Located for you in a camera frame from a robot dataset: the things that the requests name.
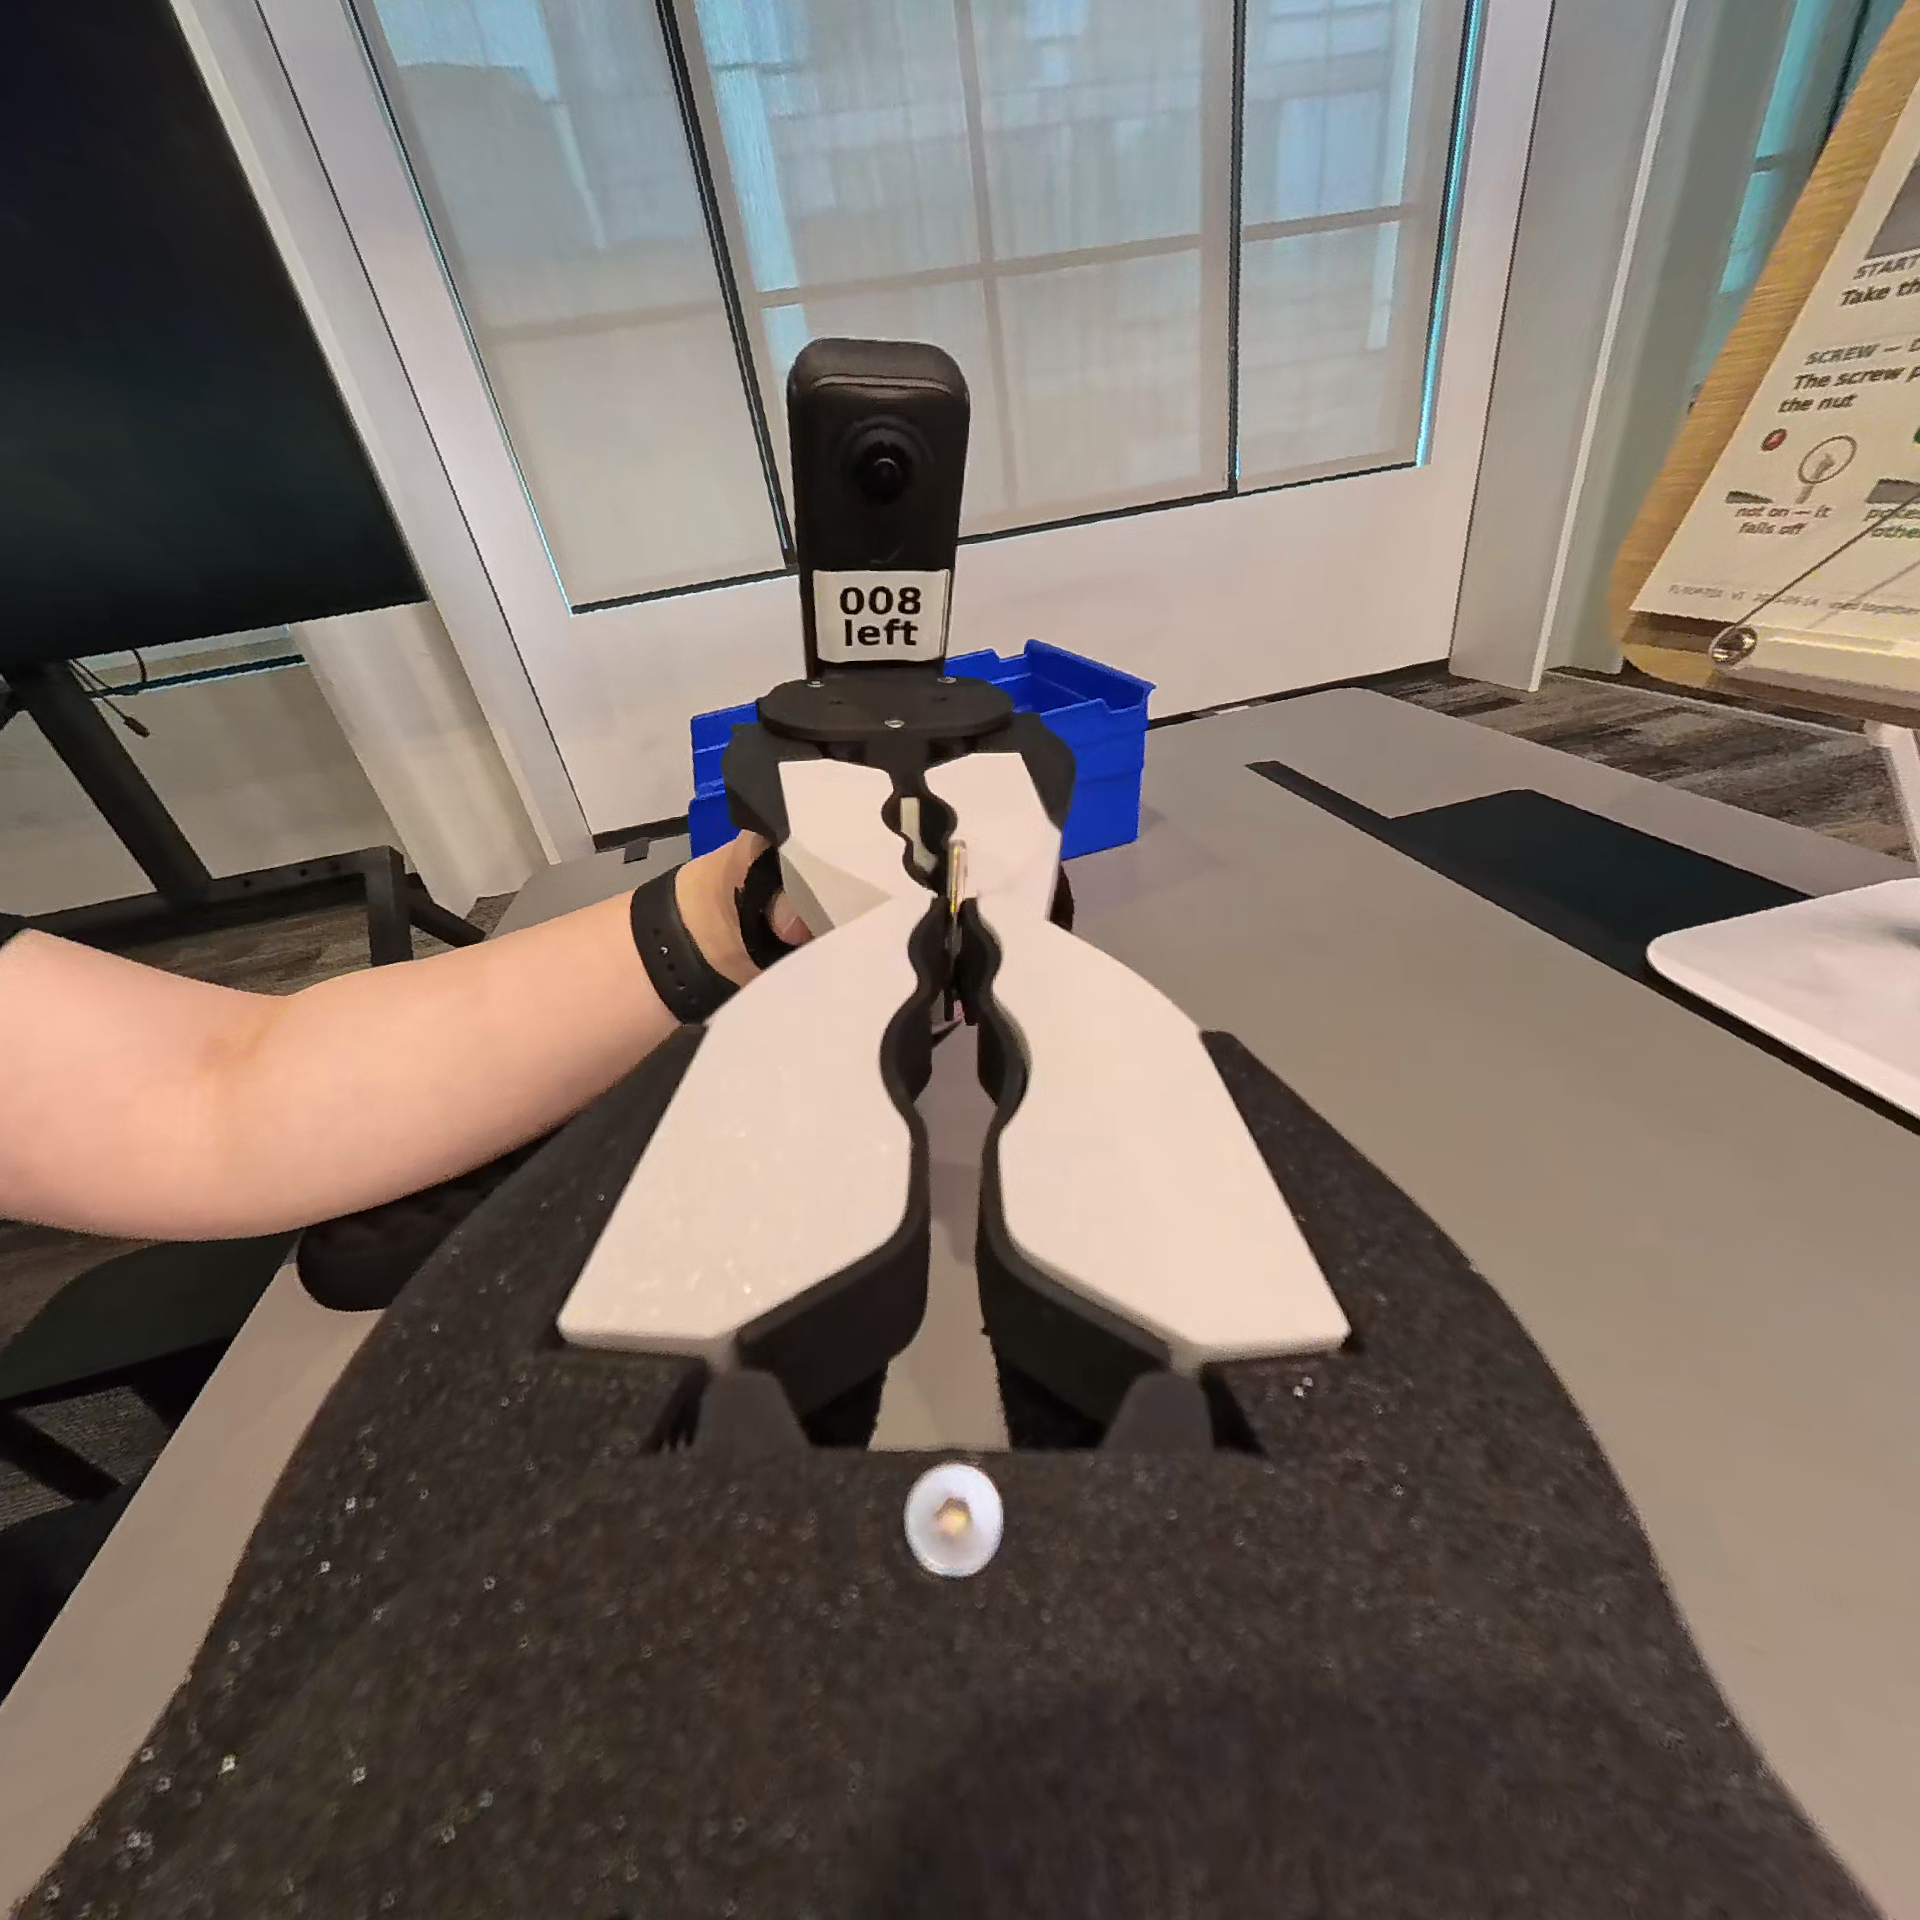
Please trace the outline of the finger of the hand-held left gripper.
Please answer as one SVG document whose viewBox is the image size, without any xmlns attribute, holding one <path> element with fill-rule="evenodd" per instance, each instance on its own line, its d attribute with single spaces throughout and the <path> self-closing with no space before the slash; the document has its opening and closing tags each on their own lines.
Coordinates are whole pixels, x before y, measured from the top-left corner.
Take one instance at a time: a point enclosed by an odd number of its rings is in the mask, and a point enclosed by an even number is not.
<svg viewBox="0 0 1920 1920">
<path fill-rule="evenodd" d="M 1049 919 L 1062 832 L 1019 751 L 974 751 L 933 770 L 933 796 L 968 850 L 968 902 L 985 921 Z"/>
<path fill-rule="evenodd" d="M 781 880 L 811 934 L 800 960 L 821 977 L 949 977 L 949 857 L 888 823 L 894 778 L 846 759 L 783 759 Z"/>
</svg>

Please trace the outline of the large glass window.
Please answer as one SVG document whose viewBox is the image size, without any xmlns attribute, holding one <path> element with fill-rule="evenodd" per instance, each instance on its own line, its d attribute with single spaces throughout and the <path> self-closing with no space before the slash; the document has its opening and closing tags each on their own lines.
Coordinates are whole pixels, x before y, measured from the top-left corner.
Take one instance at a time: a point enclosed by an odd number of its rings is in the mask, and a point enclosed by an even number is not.
<svg viewBox="0 0 1920 1920">
<path fill-rule="evenodd" d="M 1481 4 L 349 13 L 571 614 L 790 568 L 828 335 L 956 360 L 972 538 L 1428 453 Z"/>
</svg>

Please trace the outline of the black monitor stand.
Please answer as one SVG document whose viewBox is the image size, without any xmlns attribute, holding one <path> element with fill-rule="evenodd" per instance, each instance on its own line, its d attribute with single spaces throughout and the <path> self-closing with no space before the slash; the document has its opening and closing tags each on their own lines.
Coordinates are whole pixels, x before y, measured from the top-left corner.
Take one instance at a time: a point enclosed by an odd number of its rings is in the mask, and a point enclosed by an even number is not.
<svg viewBox="0 0 1920 1920">
<path fill-rule="evenodd" d="M 28 917 L 37 930 L 78 943 L 128 950 L 216 927 L 280 921 L 326 905 L 359 905 L 374 967 L 416 956 L 419 932 L 453 949 L 484 930 L 428 894 L 396 847 L 313 855 L 260 871 L 212 872 L 189 845 L 152 783 L 111 737 L 70 663 L 4 669 L 4 720 L 30 716 L 111 833 L 133 855 L 150 892 Z"/>
</svg>

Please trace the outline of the printed instruction sheet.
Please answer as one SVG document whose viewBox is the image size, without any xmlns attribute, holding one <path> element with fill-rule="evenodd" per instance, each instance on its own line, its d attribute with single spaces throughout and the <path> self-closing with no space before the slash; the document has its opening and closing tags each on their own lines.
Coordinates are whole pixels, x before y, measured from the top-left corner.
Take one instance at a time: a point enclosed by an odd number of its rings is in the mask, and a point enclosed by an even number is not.
<svg viewBox="0 0 1920 1920">
<path fill-rule="evenodd" d="M 1887 145 L 1836 260 L 1633 609 L 1748 629 L 1743 660 L 1915 694 L 1915 132 Z"/>
</svg>

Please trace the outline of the large dark monitor screen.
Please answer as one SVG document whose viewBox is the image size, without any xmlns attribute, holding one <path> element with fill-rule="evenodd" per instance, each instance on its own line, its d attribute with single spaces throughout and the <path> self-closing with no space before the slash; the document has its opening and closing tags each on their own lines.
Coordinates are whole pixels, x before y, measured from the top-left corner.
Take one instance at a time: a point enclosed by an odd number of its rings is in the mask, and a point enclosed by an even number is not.
<svg viewBox="0 0 1920 1920">
<path fill-rule="evenodd" d="M 171 4 L 3 4 L 3 666 L 424 601 Z"/>
</svg>

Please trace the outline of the grey desk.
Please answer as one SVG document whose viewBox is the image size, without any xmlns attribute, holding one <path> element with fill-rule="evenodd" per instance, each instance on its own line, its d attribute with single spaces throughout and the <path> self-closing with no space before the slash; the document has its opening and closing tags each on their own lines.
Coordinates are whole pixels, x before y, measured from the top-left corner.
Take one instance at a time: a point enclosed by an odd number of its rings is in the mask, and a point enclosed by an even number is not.
<svg viewBox="0 0 1920 1920">
<path fill-rule="evenodd" d="M 1915 1130 L 1411 862 L 1438 712 L 1147 750 L 1081 925 L 1278 1076 L 1357 1349 L 1227 1446 L 713 1457 L 551 1322 L 622 1090 L 464 1226 L 211 1552 L 191 1431 L 9 1701 L 4 1914 L 1915 1914 Z"/>
</svg>

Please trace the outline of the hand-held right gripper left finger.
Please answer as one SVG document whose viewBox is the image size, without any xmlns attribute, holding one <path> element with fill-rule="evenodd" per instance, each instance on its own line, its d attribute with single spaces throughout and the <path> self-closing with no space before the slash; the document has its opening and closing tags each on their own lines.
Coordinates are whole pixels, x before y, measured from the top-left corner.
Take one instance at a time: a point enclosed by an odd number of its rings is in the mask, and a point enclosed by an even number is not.
<svg viewBox="0 0 1920 1920">
<path fill-rule="evenodd" d="M 940 967 L 942 906 L 883 902 L 705 1024 L 565 1297 L 571 1349 L 768 1374 L 796 1412 L 884 1374 L 928 1302 Z"/>
</svg>

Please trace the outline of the black wristband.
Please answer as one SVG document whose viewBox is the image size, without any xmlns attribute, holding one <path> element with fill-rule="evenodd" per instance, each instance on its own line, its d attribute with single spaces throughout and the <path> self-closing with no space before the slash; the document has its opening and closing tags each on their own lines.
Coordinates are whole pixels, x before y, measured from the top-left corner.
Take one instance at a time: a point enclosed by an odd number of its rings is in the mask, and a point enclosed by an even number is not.
<svg viewBox="0 0 1920 1920">
<path fill-rule="evenodd" d="M 643 970 L 673 1024 L 702 1024 L 737 985 L 696 943 L 679 898 L 681 865 L 660 871 L 630 894 L 629 925 Z"/>
</svg>

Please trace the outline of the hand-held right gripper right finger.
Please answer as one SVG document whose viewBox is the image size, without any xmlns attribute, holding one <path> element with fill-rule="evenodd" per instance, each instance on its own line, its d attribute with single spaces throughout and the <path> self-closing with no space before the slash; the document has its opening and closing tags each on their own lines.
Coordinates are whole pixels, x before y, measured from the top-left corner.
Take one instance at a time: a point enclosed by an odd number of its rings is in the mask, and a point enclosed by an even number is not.
<svg viewBox="0 0 1920 1920">
<path fill-rule="evenodd" d="M 1012 1444 L 1094 1444 L 1128 1390 L 1336 1352 L 1353 1322 L 1216 1057 L 1107 950 L 1007 896 L 961 917 L 992 1102 L 976 1296 Z"/>
</svg>

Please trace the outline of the person's left forearm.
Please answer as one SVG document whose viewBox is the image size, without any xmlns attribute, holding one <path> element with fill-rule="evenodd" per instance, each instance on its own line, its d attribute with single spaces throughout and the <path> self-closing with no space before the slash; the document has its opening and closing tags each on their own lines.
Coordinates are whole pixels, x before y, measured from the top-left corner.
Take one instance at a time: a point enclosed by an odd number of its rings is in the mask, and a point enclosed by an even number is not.
<svg viewBox="0 0 1920 1920">
<path fill-rule="evenodd" d="M 673 1029 L 620 900 L 285 996 L 20 930 L 3 1214 L 203 1240 L 372 1209 L 544 1136 Z"/>
</svg>

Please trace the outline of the person's left hand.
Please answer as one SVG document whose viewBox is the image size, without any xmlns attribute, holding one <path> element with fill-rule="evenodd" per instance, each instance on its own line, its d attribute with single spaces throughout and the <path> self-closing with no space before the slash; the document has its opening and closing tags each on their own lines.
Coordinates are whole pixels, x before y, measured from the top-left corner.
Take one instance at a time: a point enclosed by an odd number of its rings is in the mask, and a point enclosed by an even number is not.
<svg viewBox="0 0 1920 1920">
<path fill-rule="evenodd" d="M 757 832 L 692 857 L 676 874 L 676 905 L 696 950 L 732 986 L 804 946 L 811 930 L 783 889 L 780 850 Z"/>
</svg>

